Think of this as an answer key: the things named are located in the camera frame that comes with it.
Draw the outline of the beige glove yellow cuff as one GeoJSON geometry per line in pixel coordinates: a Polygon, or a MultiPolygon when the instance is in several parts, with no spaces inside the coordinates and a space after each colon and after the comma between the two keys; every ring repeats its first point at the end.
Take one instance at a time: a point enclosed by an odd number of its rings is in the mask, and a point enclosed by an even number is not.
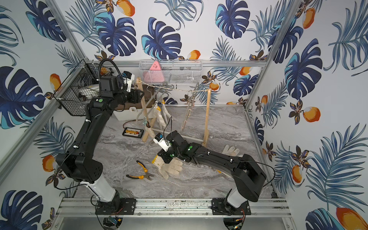
{"type": "Polygon", "coordinates": [[[156,155],[151,163],[158,168],[160,175],[165,180],[168,180],[170,175],[179,176],[183,171],[183,162],[177,158],[172,159],[170,163],[165,163],[162,157],[156,155]]]}

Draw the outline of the wooden drying rack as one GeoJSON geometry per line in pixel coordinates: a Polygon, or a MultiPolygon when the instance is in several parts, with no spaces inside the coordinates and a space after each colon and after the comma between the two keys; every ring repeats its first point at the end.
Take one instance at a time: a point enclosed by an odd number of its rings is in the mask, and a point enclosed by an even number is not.
{"type": "MultiPolygon", "coordinates": [[[[206,112],[201,112],[201,114],[205,116],[205,127],[204,127],[204,134],[203,134],[202,139],[199,139],[196,136],[184,135],[184,139],[192,140],[196,143],[202,143],[202,145],[205,146],[205,147],[208,145],[208,140],[209,140],[208,125],[209,125],[210,96],[211,96],[209,93],[207,93],[207,95],[208,95],[208,99],[207,99],[207,105],[206,105],[206,112]]],[[[179,118],[182,118],[184,120],[185,115],[186,115],[186,111],[187,111],[187,106],[186,105],[168,105],[167,110],[168,110],[168,112],[173,112],[174,115],[178,115],[179,118]]],[[[153,123],[153,126],[151,125],[152,130],[154,131],[154,133],[157,134],[159,131],[163,132],[163,129],[154,127],[156,123],[158,123],[157,120],[153,123]]]]}

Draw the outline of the grey multi-clip hanger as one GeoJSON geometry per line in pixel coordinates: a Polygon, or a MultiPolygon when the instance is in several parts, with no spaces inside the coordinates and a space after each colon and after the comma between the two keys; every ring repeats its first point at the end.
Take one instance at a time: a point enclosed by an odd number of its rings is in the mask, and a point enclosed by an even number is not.
{"type": "MultiPolygon", "coordinates": [[[[168,120],[166,120],[167,117],[170,117],[171,115],[168,113],[167,109],[165,108],[166,104],[168,105],[179,105],[177,103],[176,100],[174,100],[173,98],[170,97],[165,97],[166,92],[168,90],[172,90],[172,91],[181,91],[179,89],[174,89],[174,88],[170,88],[168,87],[168,85],[165,83],[162,86],[157,86],[157,85],[149,85],[148,83],[143,82],[140,78],[136,81],[136,85],[137,87],[143,87],[143,85],[146,85],[147,87],[151,87],[154,90],[154,94],[151,95],[149,101],[146,103],[145,102],[145,98],[142,98],[141,101],[141,105],[142,105],[142,110],[143,110],[143,114],[145,117],[145,124],[151,124],[153,126],[153,123],[158,120],[158,116],[156,114],[153,115],[153,120],[149,121],[149,114],[153,113],[154,109],[156,108],[160,108],[160,113],[163,112],[164,116],[163,116],[163,120],[165,121],[165,124],[167,125],[169,123],[168,120]]],[[[199,83],[196,84],[195,89],[194,90],[190,90],[187,91],[189,95],[185,94],[185,97],[180,99],[180,101],[185,102],[186,106],[187,106],[187,111],[186,111],[186,115],[185,118],[183,120],[182,126],[181,126],[181,132],[184,132],[184,130],[186,129],[187,123],[188,123],[188,119],[191,115],[191,111],[193,110],[193,107],[195,105],[195,98],[197,96],[198,93],[209,93],[211,95],[211,89],[207,89],[207,90],[198,90],[199,89],[199,83]]]]}

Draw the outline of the white glove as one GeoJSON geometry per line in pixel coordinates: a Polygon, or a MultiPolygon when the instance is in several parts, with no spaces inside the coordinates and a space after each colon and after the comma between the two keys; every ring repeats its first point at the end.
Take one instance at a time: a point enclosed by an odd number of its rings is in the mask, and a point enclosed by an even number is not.
{"type": "Polygon", "coordinates": [[[169,120],[172,117],[166,108],[165,102],[161,101],[159,103],[156,101],[153,112],[159,123],[160,129],[164,129],[168,125],[169,120]]]}

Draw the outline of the beige glove red cuff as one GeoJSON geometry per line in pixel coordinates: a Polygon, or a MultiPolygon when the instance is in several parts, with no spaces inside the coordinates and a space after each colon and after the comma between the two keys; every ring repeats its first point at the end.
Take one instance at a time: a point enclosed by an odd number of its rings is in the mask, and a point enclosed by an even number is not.
{"type": "Polygon", "coordinates": [[[143,140],[146,140],[148,137],[151,137],[152,139],[155,139],[155,133],[152,130],[151,124],[149,122],[149,120],[145,117],[144,121],[143,121],[144,125],[145,125],[145,132],[143,135],[143,140]]]}

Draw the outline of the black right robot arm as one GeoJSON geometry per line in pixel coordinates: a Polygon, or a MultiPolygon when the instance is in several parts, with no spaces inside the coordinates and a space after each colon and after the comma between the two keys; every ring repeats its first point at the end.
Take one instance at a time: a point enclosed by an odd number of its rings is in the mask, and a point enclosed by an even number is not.
{"type": "Polygon", "coordinates": [[[158,156],[164,163],[177,158],[186,163],[212,167],[234,179],[235,189],[230,190],[223,200],[212,200],[214,204],[210,208],[214,215],[240,215],[245,213],[250,201],[258,201],[266,174],[250,155],[229,156],[198,143],[188,143],[177,131],[167,137],[159,133],[153,140],[162,148],[158,156]]]}

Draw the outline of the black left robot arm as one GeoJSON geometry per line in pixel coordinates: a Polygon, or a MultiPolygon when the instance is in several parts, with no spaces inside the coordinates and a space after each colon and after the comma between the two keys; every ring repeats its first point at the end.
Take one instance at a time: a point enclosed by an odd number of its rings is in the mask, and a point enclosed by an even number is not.
{"type": "Polygon", "coordinates": [[[119,105],[138,103],[142,90],[129,89],[119,76],[99,79],[99,95],[86,105],[86,118],[74,143],[56,162],[67,177],[88,187],[97,196],[97,214],[117,213],[121,209],[119,192],[103,176],[102,163],[93,159],[94,150],[106,123],[119,105]]]}

